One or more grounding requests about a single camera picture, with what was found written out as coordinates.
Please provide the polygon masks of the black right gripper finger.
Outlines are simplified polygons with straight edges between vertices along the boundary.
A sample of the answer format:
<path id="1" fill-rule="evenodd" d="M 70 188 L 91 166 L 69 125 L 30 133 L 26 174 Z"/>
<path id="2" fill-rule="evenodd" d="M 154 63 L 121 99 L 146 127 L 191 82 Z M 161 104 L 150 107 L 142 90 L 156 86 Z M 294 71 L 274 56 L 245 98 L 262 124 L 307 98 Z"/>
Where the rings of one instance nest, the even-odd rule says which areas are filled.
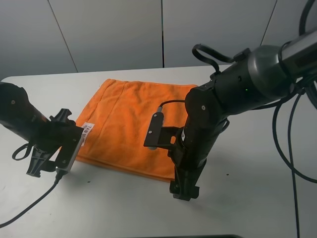
<path id="1" fill-rule="evenodd" d="M 200 177 L 200 173 L 194 171 L 189 175 L 189 195 L 190 198 L 198 198 L 200 188 L 196 186 L 196 183 Z"/>
<path id="2" fill-rule="evenodd" d="M 189 180 L 189 172 L 174 167 L 174 180 L 170 182 L 169 191 L 173 198 L 190 201 L 191 200 L 191 182 Z"/>

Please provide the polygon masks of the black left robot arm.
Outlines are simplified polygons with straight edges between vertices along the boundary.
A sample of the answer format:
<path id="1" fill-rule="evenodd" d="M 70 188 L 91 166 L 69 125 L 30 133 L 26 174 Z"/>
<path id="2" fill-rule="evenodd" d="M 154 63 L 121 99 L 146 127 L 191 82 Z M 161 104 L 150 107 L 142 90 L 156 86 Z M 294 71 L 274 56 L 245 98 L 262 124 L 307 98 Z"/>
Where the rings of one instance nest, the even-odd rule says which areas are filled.
<path id="1" fill-rule="evenodd" d="M 0 84 L 0 123 L 27 141 L 12 158 L 25 151 L 30 157 L 27 174 L 40 177 L 42 171 L 67 174 L 83 142 L 83 128 L 68 117 L 69 109 L 46 118 L 29 101 L 24 88 L 11 83 Z"/>

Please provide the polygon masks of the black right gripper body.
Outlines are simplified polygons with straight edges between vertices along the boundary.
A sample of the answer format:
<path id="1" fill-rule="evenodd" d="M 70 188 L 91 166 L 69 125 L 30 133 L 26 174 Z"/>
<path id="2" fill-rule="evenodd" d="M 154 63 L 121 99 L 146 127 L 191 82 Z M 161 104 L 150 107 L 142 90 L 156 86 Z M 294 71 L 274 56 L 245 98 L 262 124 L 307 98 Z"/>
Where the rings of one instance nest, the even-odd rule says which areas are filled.
<path id="1" fill-rule="evenodd" d="M 216 139 L 228 126 L 227 119 L 206 128 L 187 119 L 185 126 L 178 131 L 173 148 L 168 152 L 175 166 L 175 178 L 204 166 Z"/>

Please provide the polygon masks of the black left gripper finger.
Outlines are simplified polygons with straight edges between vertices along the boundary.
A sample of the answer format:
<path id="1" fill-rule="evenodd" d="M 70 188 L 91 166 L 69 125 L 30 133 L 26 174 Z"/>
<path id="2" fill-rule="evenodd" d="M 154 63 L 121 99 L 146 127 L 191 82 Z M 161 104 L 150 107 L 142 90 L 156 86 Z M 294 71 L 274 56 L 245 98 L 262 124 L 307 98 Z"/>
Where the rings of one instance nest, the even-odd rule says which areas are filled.
<path id="1" fill-rule="evenodd" d="M 37 147 L 33 148 L 31 160 L 26 174 L 32 177 L 41 176 L 41 167 L 47 160 L 47 152 Z"/>

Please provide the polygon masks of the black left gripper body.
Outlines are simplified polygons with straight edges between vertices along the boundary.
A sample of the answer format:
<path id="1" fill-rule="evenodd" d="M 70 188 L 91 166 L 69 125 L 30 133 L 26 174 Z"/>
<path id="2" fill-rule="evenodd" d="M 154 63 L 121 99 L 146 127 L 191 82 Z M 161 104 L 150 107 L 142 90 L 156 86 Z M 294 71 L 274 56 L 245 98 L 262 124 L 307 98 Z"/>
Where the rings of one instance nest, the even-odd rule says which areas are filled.
<path id="1" fill-rule="evenodd" d="M 50 121 L 35 140 L 34 147 L 47 152 L 47 160 L 42 165 L 41 171 L 56 171 L 55 160 L 67 128 L 77 126 L 75 121 L 68 118 L 70 115 L 69 109 L 61 109 L 56 116 L 51 116 Z"/>

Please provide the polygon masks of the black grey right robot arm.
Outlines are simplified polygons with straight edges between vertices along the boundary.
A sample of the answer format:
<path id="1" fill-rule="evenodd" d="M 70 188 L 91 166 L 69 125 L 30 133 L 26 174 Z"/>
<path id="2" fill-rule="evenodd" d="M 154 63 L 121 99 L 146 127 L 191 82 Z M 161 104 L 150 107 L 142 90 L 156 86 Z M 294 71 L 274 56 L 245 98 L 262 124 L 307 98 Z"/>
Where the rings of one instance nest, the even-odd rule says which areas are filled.
<path id="1" fill-rule="evenodd" d="M 199 195 L 196 183 L 228 117 L 285 99 L 295 91 L 296 80 L 317 72 L 317 33 L 310 31 L 285 45 L 245 49 L 230 58 L 197 44 L 192 54 L 214 67 L 209 82 L 192 88 L 185 98 L 187 119 L 174 155 L 173 197 L 189 201 Z"/>

